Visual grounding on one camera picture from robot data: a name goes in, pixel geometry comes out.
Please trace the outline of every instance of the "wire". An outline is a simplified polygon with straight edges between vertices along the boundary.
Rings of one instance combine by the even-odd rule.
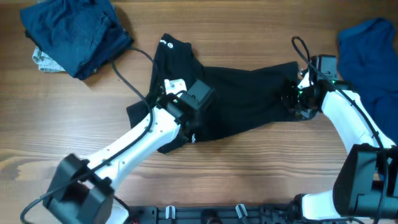
[[[376,213],[376,216],[374,217],[374,224],[377,224],[381,217],[381,208],[384,206],[384,202],[385,202],[385,198],[386,198],[386,194],[387,194],[388,177],[389,177],[388,160],[387,160],[386,152],[380,151],[380,155],[381,155],[381,160],[383,162],[384,182],[383,182],[383,190],[381,192],[381,197],[380,197],[380,201],[379,201],[379,206],[377,207],[377,213]]]
[[[361,220],[357,219],[357,218],[333,218],[333,219],[324,219],[324,220],[311,220],[310,222],[307,223],[320,223],[320,222],[357,222],[359,224],[365,224],[364,222],[362,222]]]
[[[308,48],[307,48],[307,46],[305,45],[304,41],[303,41],[300,37],[292,37],[292,44],[293,44],[293,47],[294,47],[294,49],[296,50],[296,52],[300,55],[300,57],[304,60],[304,62],[307,63],[307,65],[308,65],[317,75],[321,76],[321,77],[322,77],[323,79],[325,79],[329,84],[331,84],[331,85],[333,86],[334,89],[336,89],[338,92],[340,92],[340,93],[343,95],[343,97],[345,97],[345,98],[358,110],[358,112],[359,112],[359,113],[361,114],[361,116],[364,118],[364,120],[365,120],[366,124],[368,125],[369,129],[371,130],[372,135],[373,135],[373,137],[376,139],[377,144],[379,145],[380,149],[384,149],[383,144],[382,144],[382,142],[381,142],[381,140],[380,140],[380,137],[379,137],[379,132],[377,132],[377,131],[374,129],[372,123],[370,122],[370,120],[368,119],[368,117],[365,115],[365,113],[361,110],[361,108],[360,108],[360,107],[355,103],[355,101],[352,100],[343,90],[341,90],[341,89],[338,88],[334,83],[332,83],[328,77],[326,77],[324,74],[322,74],[321,71],[319,71],[317,68],[315,68],[315,66],[313,66],[313,65],[311,64],[311,62],[305,58],[304,54],[301,53],[301,51],[299,50],[299,48],[296,46],[295,39],[299,40],[299,41],[302,43],[302,45],[304,46],[304,48],[305,48],[305,50],[306,50],[307,52],[308,52]]]
[[[142,54],[144,54],[149,60],[151,60],[151,62],[154,64],[155,69],[157,69],[157,66],[155,64],[155,62],[153,61],[153,59],[143,50],[139,50],[133,46],[131,46],[130,50],[136,50]],[[104,160],[100,165],[92,168],[91,170],[89,170],[87,173],[82,174],[79,177],[76,177],[72,180],[69,180],[68,182],[65,182],[64,184],[62,184],[61,186],[56,187],[55,189],[43,194],[42,196],[40,196],[39,199],[34,200],[33,202],[31,202],[28,206],[26,206],[25,209],[23,209],[23,211],[21,212],[19,219],[21,220],[22,223],[28,223],[28,224],[33,224],[31,222],[28,222],[25,219],[25,216],[27,214],[27,212],[32,209],[35,205],[37,205],[38,203],[40,203],[41,201],[43,201],[45,198],[47,198],[48,196],[54,194],[55,192],[58,192],[59,190],[64,189],[65,187],[68,187],[71,184],[74,184],[76,182],[78,182],[81,179],[85,179],[86,177],[89,177],[90,175],[94,174],[97,170],[101,169],[102,167],[104,167],[105,165],[109,164],[110,162],[112,162],[112,160],[114,160],[115,158],[119,157],[121,154],[123,154],[124,152],[126,152],[129,148],[131,148],[133,145],[135,145],[135,143],[137,143],[138,141],[140,141],[149,131],[150,128],[152,127],[152,123],[154,121],[154,115],[152,110],[150,109],[150,106],[148,104],[148,102],[146,101],[145,97],[137,90],[135,89],[120,73],[119,71],[116,69],[116,66],[114,64],[114,60],[112,60],[112,68],[114,70],[114,72],[116,73],[116,75],[134,92],[136,93],[139,98],[145,103],[145,105],[147,106],[148,112],[149,112],[149,125],[145,128],[144,132],[138,136],[138,138],[136,140],[134,140],[132,143],[130,143],[128,146],[126,146],[124,149],[121,149],[119,152],[115,153],[113,156],[111,156],[109,159]]]
[[[131,211],[130,211],[130,207],[129,207],[126,203],[124,203],[119,197],[117,197],[117,196],[114,195],[113,198],[114,198],[117,202],[119,202],[119,203],[124,207],[124,209],[126,209],[126,210],[128,211],[129,216],[126,218],[126,221],[124,221],[124,222],[125,222],[125,223],[129,223],[130,219],[132,218],[132,213],[131,213]]]
[[[300,39],[300,42],[301,42],[301,44],[303,45],[305,52],[307,53],[307,60],[310,61],[310,52],[308,51],[307,46],[305,45],[305,43],[304,43],[303,40]],[[307,72],[308,72],[309,70],[310,70],[310,68],[307,67],[306,69],[304,69],[304,70],[302,70],[302,71],[299,71],[299,72],[300,72],[301,76],[304,77],[305,74],[307,74]],[[313,77],[312,77],[312,73],[309,73],[308,76],[309,76],[309,79],[312,80],[312,78],[313,78]]]
[[[159,82],[159,83],[162,86],[162,93],[165,93],[166,92],[166,87],[164,85],[165,77],[163,76],[163,73],[160,72],[159,68],[157,67],[157,65],[156,65],[156,63],[154,61],[154,59],[147,52],[145,52],[145,51],[143,51],[141,49],[138,49],[138,48],[136,48],[134,46],[130,46],[129,49],[130,50],[135,50],[135,51],[138,51],[138,52],[142,53],[143,55],[145,55],[152,62],[152,64],[154,65],[154,72],[159,77],[159,79],[161,80],[161,82]]]
[[[178,93],[176,93],[175,95],[178,96],[179,94],[181,94],[181,93],[186,93],[186,92],[187,92],[186,90],[180,90],[180,91],[178,91]]]

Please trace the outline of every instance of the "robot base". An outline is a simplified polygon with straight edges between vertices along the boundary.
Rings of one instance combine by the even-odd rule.
[[[346,224],[347,222],[316,222],[313,220],[297,220],[289,222],[284,217],[283,209],[288,204],[267,204],[257,207],[246,207],[247,216],[238,215],[236,207],[178,207],[175,208],[174,219],[166,218],[167,208],[130,207],[132,220],[126,223],[135,224],[207,224],[202,223],[201,214],[204,209],[215,210],[223,224]]]

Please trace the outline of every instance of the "table surface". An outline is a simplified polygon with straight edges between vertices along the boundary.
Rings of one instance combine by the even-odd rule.
[[[85,157],[129,130],[126,107],[139,98],[105,65],[84,82],[42,73],[35,45],[24,36],[19,9],[0,1],[0,223],[18,223],[21,210],[42,195],[60,159]],[[397,1],[117,1],[135,45],[155,54],[163,33],[190,42],[206,66],[253,70],[299,61],[290,39],[310,53],[338,53],[337,33],[366,19],[398,25]],[[117,62],[142,93],[151,64],[137,52]],[[332,188],[346,158],[333,125],[272,123],[226,139],[154,153],[123,182],[117,195],[130,205],[235,205],[289,202],[300,193]],[[42,206],[28,219],[55,220]]]

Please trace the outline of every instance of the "folded blue cloth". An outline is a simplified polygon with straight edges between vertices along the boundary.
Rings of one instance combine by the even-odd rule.
[[[80,80],[133,42],[109,0],[48,0],[21,10],[21,21],[27,36]]]
[[[395,28],[377,18],[340,32],[338,70],[351,81],[383,133],[398,142],[398,56]]]

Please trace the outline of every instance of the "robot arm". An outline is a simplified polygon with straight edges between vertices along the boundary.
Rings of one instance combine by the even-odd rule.
[[[89,177],[45,198],[44,207],[62,223],[124,223],[129,216],[128,211],[114,199],[114,192],[121,182],[158,148],[170,143],[179,134],[184,136],[198,125],[201,111],[206,109],[213,96],[213,90],[199,80],[188,91],[169,92],[161,96],[152,109],[154,120],[150,131],[134,145],[130,146],[150,123],[149,114],[132,130],[88,159],[80,160],[73,154],[64,158],[57,167],[48,192],[94,170],[125,150]]]
[[[365,112],[373,127],[379,132],[379,137],[384,147],[387,149],[394,147],[394,142],[384,135],[363,108],[359,95],[350,90],[344,91],[352,100],[355,100],[357,105]],[[368,144],[375,148],[379,147],[363,117],[359,114],[356,108],[350,105],[341,93],[338,93],[337,91],[328,91],[323,99],[322,112],[335,126],[341,140],[343,141],[347,154],[350,154],[351,149],[355,148],[355,145]],[[346,170],[343,168],[341,174],[347,174],[345,171]],[[369,177],[372,177],[372,180],[374,172],[375,170],[373,169],[370,174],[367,174]],[[364,182],[359,182],[358,179],[355,181],[357,181],[357,184],[365,184]],[[372,186],[368,185],[367,187],[368,190],[371,190]],[[376,205],[377,208],[379,199],[374,198],[373,200],[374,205]],[[319,194],[308,194],[302,197],[302,215],[304,218],[309,220],[341,218],[341,215],[336,211],[335,206],[336,203],[333,200],[333,190]]]
[[[398,192],[397,158],[393,158],[393,162],[387,165],[390,170],[388,177],[392,181],[387,186],[384,206],[381,207],[380,214],[377,214],[383,183],[386,181],[385,177],[384,181],[374,180],[374,174],[381,173],[384,163],[379,153],[379,144],[357,108],[325,80],[316,82],[308,79],[308,73],[297,86],[294,83],[289,84],[286,91],[288,95],[282,99],[302,119],[312,118],[319,111],[329,118],[343,141],[348,157],[333,190],[296,196],[292,204],[295,204],[294,210],[300,210],[300,214],[293,214],[291,217],[306,220],[344,217],[397,218],[398,194],[394,193]],[[392,152],[391,148],[396,148],[395,143],[377,127],[364,109],[359,95],[350,90],[348,83],[334,82],[362,110],[378,133],[385,150]]]

